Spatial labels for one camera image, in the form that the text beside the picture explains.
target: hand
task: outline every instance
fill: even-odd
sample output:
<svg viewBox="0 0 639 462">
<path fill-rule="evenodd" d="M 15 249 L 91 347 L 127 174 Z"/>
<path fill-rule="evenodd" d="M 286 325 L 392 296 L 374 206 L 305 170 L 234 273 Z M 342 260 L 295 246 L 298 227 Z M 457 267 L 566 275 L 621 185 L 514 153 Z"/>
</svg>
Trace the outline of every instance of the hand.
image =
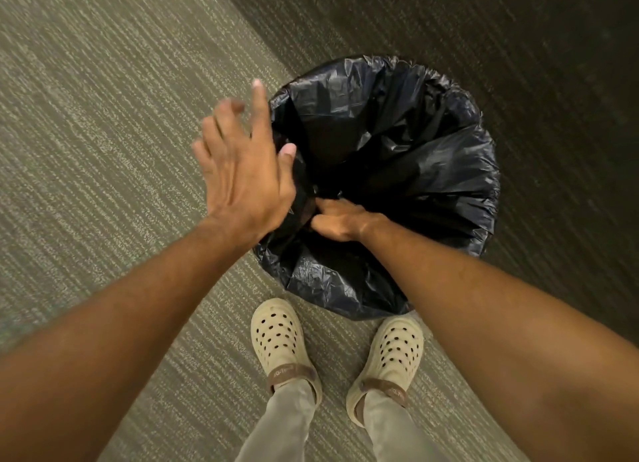
<svg viewBox="0 0 639 462">
<path fill-rule="evenodd" d="M 311 221 L 317 233 L 337 241 L 362 240 L 366 227 L 372 222 L 386 219 L 382 214 L 367 212 L 362 206 L 348 200 L 316 199 L 321 215 Z"/>
<path fill-rule="evenodd" d="M 238 100 L 220 101 L 203 119 L 202 137 L 192 148 L 206 183 L 208 216 L 253 246 L 282 223 L 295 199 L 296 146 L 285 144 L 276 154 L 267 92 L 258 79 L 253 82 L 250 137 L 238 119 L 243 111 Z"/>
</svg>

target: leg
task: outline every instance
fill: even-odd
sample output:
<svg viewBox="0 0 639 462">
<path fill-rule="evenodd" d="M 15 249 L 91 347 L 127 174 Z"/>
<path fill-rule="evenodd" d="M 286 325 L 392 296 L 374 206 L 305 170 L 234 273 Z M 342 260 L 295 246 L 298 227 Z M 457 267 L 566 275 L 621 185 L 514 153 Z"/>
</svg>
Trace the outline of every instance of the leg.
<svg viewBox="0 0 639 462">
<path fill-rule="evenodd" d="M 365 427 L 379 462 L 447 460 L 404 408 L 406 390 L 424 353 L 421 326 L 410 316 L 389 318 L 373 338 L 364 369 L 346 397 L 354 423 Z"/>
<path fill-rule="evenodd" d="M 301 462 L 322 390 L 292 306 L 282 299 L 261 304 L 251 320 L 251 339 L 273 396 L 236 462 Z"/>
<path fill-rule="evenodd" d="M 444 462 L 434 442 L 415 426 L 399 403 L 372 390 L 365 397 L 363 421 L 378 462 Z"/>
<path fill-rule="evenodd" d="M 315 413 L 313 390 L 306 380 L 278 388 L 249 435 L 236 462 L 301 462 Z"/>
</svg>

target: black trash bag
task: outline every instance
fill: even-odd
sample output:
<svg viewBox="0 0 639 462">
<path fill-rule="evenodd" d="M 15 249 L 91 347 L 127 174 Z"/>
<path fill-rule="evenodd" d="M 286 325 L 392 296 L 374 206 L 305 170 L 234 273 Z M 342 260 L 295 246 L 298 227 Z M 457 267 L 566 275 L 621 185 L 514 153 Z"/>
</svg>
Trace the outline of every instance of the black trash bag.
<svg viewBox="0 0 639 462">
<path fill-rule="evenodd" d="M 397 57 L 342 58 L 282 87 L 270 106 L 277 150 L 298 146 L 297 196 L 255 253 L 285 289 L 352 320 L 412 309 L 359 243 L 310 229 L 318 196 L 346 198 L 482 253 L 500 191 L 495 144 L 470 94 L 451 79 Z"/>
</svg>

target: fingernail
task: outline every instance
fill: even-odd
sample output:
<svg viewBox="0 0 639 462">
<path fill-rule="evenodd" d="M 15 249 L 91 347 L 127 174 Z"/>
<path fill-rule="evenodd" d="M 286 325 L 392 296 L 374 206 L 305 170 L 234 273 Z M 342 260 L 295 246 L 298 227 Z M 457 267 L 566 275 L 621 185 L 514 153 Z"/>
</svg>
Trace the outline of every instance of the fingernail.
<svg viewBox="0 0 639 462">
<path fill-rule="evenodd" d="M 280 154 L 288 154 L 289 156 L 295 157 L 295 152 L 297 151 L 297 146 L 293 143 L 286 143 L 280 149 Z"/>
</svg>

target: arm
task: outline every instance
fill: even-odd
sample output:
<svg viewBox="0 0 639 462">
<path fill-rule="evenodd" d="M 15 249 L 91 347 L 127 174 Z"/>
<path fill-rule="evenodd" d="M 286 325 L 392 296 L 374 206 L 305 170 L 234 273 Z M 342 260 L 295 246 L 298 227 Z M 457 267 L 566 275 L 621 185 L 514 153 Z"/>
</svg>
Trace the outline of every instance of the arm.
<svg viewBox="0 0 639 462">
<path fill-rule="evenodd" d="M 312 227 L 386 267 L 533 460 L 639 460 L 639 350 L 567 304 L 345 200 Z"/>
<path fill-rule="evenodd" d="M 264 87 L 253 89 L 252 139 L 225 100 L 193 151 L 207 217 L 0 359 L 0 458 L 95 459 L 202 298 L 283 220 L 295 196 L 295 148 L 279 158 Z"/>
</svg>

